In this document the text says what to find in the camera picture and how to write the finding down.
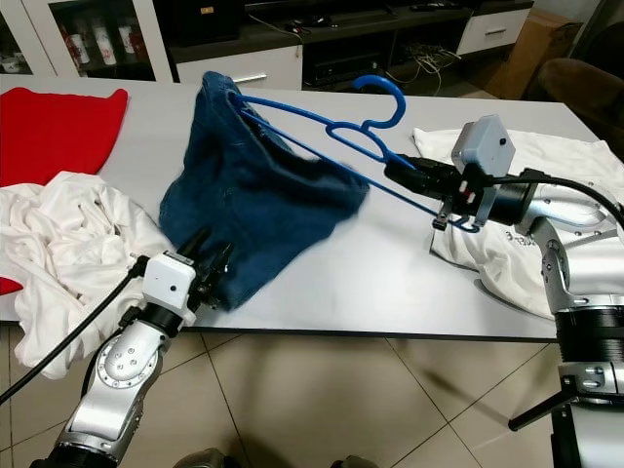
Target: white cloth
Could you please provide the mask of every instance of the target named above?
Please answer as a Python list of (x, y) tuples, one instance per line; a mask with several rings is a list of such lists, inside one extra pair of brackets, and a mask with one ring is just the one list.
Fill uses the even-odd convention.
[[(171, 244), (99, 176), (60, 173), (45, 187), (0, 188), (0, 247), (0, 276), (23, 285), (15, 307), (25, 336), (16, 356), (33, 367), (117, 286), (136, 256)], [(142, 303), (141, 280), (132, 280), (43, 373), (63, 377), (114, 332), (128, 307)]]
[[(414, 129), (420, 154), (450, 163), (459, 130), (423, 132)], [(588, 143), (558, 136), (509, 131), (516, 154), (509, 171), (524, 168), (580, 181), (593, 181), (624, 200), (624, 165), (604, 141)], [(552, 319), (540, 275), (541, 253), (513, 226), (488, 222), (478, 234), (459, 229), (436, 231), (431, 249), (445, 260), (479, 271), (486, 288), (528, 312)]]

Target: white cabinet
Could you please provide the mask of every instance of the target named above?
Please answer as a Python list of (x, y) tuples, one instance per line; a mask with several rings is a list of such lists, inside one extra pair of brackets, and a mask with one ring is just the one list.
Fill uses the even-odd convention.
[(529, 9), (471, 17), (461, 36), (457, 53), (470, 54), (515, 44)]
[(20, 0), (0, 1), (0, 73), (55, 75)]
[(151, 0), (21, 1), (58, 76), (173, 82)]
[(241, 88), (300, 90), (301, 64), (301, 48), (292, 46), (179, 63), (177, 74), (180, 83), (199, 84), (205, 72), (218, 71)]

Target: blue jeans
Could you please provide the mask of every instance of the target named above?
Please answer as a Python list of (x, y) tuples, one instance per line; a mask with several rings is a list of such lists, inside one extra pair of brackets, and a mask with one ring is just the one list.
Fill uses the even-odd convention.
[(209, 226), (212, 235), (202, 248), (206, 263), (223, 243), (234, 243), (216, 293), (226, 310), (243, 304), (299, 253), (329, 237), (369, 191), (346, 171), (300, 158), (279, 136), (244, 119), (232, 103), (235, 94), (229, 77), (204, 75), (184, 170), (165, 194), (159, 217), (177, 247)]

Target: cabinet drawer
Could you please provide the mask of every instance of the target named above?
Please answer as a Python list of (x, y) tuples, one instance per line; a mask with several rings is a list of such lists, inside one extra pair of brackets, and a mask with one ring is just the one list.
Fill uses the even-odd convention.
[(231, 76), (240, 88), (301, 89), (301, 50), (285, 47), (237, 56), (188, 61), (177, 65), (180, 83), (199, 84), (207, 71)]
[(468, 20), (461, 36), (459, 55), (514, 44), (525, 24), (529, 9), (481, 15)]

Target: white table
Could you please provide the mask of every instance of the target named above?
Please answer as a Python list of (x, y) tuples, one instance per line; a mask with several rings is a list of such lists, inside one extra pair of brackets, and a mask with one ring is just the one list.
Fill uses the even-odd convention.
[[(154, 219), (169, 184), (182, 168), (197, 88), (190, 85), (4, 75), (0, 90), (130, 96), (121, 134), (100, 175), (143, 206)], [(384, 120), (389, 96), (248, 90), (250, 95), (304, 107), (334, 120)], [(497, 113), (509, 130), (595, 141), (559, 103), (443, 97), (407, 97), (395, 128), (379, 131), (388, 147), (415, 156), (413, 127), (457, 129)], [(312, 121), (257, 107), (272, 124), (362, 173), (384, 180), (381, 164), (326, 137)], [(403, 193), (402, 187), (386, 183)], [(410, 194), (436, 206), (437, 202)], [(196, 327), (236, 331), (404, 335), (438, 338), (552, 341), (554, 323), (491, 296), (473, 271), (429, 253), (431, 218), (374, 188), (358, 216), (296, 258), (240, 309), (200, 309)], [(13, 295), (0, 297), (0, 320), (15, 320)]]

